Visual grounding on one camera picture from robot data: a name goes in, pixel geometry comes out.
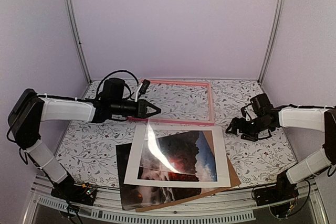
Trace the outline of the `brown cardboard backing board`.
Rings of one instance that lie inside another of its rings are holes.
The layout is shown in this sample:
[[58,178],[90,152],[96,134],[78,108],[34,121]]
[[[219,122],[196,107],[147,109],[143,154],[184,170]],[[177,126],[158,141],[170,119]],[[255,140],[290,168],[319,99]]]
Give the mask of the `brown cardboard backing board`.
[[240,180],[238,178],[237,173],[235,172],[231,162],[229,161],[228,157],[227,157],[227,161],[228,161],[228,169],[229,169],[229,177],[230,177],[230,182],[231,182],[231,186],[230,187],[216,187],[216,188],[210,188],[211,190],[207,193],[204,193],[200,196],[194,196],[191,198],[187,198],[187,199],[182,199],[182,200],[178,200],[172,203],[168,203],[168,204],[163,204],[163,205],[159,205],[159,206],[152,206],[152,207],[144,207],[144,208],[137,208],[136,211],[137,212],[145,212],[145,211],[149,211],[149,210],[154,210],[154,209],[159,209],[159,208],[163,208],[163,207],[168,207],[168,206],[174,206],[177,204],[181,204],[181,203],[185,203],[194,199],[199,199],[205,196],[210,196],[213,195],[215,193],[224,191],[224,190],[228,190],[231,189],[235,186],[240,185]]

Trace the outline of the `aluminium corner post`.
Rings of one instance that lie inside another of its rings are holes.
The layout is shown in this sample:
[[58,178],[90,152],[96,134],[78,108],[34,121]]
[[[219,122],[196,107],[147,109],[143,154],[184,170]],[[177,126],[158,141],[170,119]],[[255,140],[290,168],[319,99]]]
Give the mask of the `aluminium corner post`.
[[271,56],[274,50],[274,46],[275,46],[275,42],[276,42],[276,38],[278,34],[278,29],[280,25],[281,14],[282,14],[282,10],[284,7],[284,2],[285,0],[276,0],[276,7],[275,7],[274,17],[272,20],[271,31],[270,31],[269,39],[267,42],[265,56],[264,56],[263,63],[261,65],[261,70],[260,70],[258,80],[257,80],[261,86],[265,82],[267,71],[270,65]]
[[83,51],[82,42],[81,42],[81,38],[80,38],[80,34],[79,34],[77,22],[76,22],[74,6],[72,3],[72,0],[64,0],[64,1],[65,1],[65,7],[66,7],[68,19],[69,19],[70,30],[72,33],[76,52],[77,52],[78,59],[79,59],[79,64],[80,64],[80,67],[81,67],[86,83],[90,84],[92,82],[92,78],[89,73],[87,61],[85,59],[85,54]]

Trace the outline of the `left aluminium corner post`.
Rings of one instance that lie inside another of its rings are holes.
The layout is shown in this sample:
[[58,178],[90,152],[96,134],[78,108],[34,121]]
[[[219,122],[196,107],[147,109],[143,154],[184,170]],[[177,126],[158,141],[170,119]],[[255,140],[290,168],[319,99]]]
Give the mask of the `left aluminium corner post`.
[[68,19],[69,19],[70,30],[72,33],[76,52],[77,52],[78,59],[79,59],[79,64],[80,64],[80,67],[81,67],[86,83],[90,84],[92,82],[92,78],[89,73],[87,61],[85,59],[85,54],[83,51],[82,42],[81,42],[81,38],[80,38],[80,34],[79,34],[77,22],[76,22],[74,6],[72,3],[72,0],[64,0],[64,1],[65,1],[65,7],[66,7]]

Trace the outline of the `white photo mat board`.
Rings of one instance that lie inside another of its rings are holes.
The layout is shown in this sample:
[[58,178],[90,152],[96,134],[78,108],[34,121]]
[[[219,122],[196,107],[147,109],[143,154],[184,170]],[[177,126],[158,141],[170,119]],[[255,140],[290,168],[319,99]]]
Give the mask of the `white photo mat board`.
[[140,180],[137,178],[138,168],[142,156],[142,148],[147,146],[148,138],[146,126],[137,126],[131,145],[129,161],[125,174],[125,183],[130,185],[153,186],[153,187],[188,187],[188,188],[216,188],[230,187],[228,161],[225,152],[225,143],[222,129],[219,126],[167,126],[156,125],[154,132],[156,137],[164,137],[187,131],[204,131],[207,139],[212,139],[210,148],[215,156],[217,181],[215,182],[175,182],[161,180]]

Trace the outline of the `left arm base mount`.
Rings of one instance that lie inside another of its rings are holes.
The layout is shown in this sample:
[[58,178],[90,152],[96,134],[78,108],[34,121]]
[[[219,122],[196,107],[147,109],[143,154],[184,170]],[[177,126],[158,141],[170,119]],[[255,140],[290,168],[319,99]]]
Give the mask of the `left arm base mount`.
[[70,202],[93,206],[97,196],[97,187],[89,183],[82,185],[56,184],[51,191],[51,195]]

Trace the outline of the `landscape photo print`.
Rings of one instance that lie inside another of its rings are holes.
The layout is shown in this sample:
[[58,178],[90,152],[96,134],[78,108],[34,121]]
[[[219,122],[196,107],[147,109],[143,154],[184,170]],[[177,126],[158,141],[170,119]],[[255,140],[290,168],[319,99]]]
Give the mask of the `landscape photo print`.
[[[164,155],[179,173],[165,171],[148,150],[142,148],[137,178],[140,180],[161,180],[175,182],[215,182],[216,163],[210,148],[212,139],[204,131],[187,131],[158,137]],[[210,188],[153,187],[129,185],[124,181],[129,161],[131,144],[116,147],[121,206],[123,210],[159,206],[178,200],[200,196]]]

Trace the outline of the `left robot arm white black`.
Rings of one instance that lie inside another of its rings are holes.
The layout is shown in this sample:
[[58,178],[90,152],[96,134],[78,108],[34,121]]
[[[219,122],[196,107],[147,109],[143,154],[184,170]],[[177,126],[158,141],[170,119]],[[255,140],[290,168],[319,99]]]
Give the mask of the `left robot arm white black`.
[[126,121],[129,117],[147,119],[160,114],[161,109],[139,97],[146,93],[149,80],[138,84],[134,92],[124,97],[128,87],[120,78],[109,78],[97,87],[94,99],[78,99],[38,94],[26,89],[8,116],[7,139],[24,151],[22,159],[31,158],[50,180],[58,185],[58,192],[67,200],[78,195],[72,176],[57,161],[51,150],[41,141],[39,134],[42,121],[82,121],[103,123],[112,120]]

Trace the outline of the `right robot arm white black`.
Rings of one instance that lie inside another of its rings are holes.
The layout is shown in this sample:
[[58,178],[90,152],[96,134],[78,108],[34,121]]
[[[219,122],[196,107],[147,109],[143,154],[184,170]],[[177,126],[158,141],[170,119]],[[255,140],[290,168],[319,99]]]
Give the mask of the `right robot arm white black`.
[[277,176],[271,190],[276,201],[290,195],[297,183],[335,165],[335,107],[294,104],[274,107],[265,93],[251,98],[249,106],[255,118],[249,117],[242,107],[242,116],[231,120],[227,134],[239,133],[241,139],[256,142],[260,132],[271,133],[277,128],[294,127],[324,133],[324,144],[319,150]]

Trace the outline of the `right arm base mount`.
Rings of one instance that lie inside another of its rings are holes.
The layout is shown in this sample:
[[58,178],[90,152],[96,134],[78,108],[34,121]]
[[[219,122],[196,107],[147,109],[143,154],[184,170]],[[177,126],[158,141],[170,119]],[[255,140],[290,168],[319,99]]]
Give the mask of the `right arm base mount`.
[[254,187],[251,197],[257,206],[269,206],[270,213],[278,218],[288,218],[293,211],[299,192],[297,188],[290,187],[288,190],[277,190],[276,186]]

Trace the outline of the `right aluminium corner post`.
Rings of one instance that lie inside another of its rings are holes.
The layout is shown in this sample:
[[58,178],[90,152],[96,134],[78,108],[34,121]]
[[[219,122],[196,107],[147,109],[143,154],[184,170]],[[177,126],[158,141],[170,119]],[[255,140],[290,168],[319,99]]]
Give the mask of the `right aluminium corner post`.
[[281,14],[282,14],[282,10],[284,7],[284,2],[285,0],[276,0],[276,7],[275,7],[274,17],[272,20],[271,31],[270,31],[269,39],[267,42],[265,56],[264,56],[263,63],[261,65],[261,70],[260,70],[258,80],[257,80],[261,86],[265,82],[267,71],[270,65],[271,56],[274,50],[274,46],[275,46],[275,42],[276,42],[276,38],[278,34],[278,29],[280,25]]

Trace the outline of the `front aluminium rail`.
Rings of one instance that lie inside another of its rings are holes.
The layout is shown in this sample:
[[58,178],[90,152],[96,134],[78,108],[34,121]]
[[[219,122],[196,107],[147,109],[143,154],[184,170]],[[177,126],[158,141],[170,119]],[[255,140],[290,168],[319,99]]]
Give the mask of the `front aluminium rail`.
[[125,211],[117,188],[99,187],[93,206],[77,212],[51,195],[51,183],[36,176],[22,223],[330,223],[314,180],[298,184],[297,199],[257,205],[254,188],[224,191],[184,204],[146,212]]

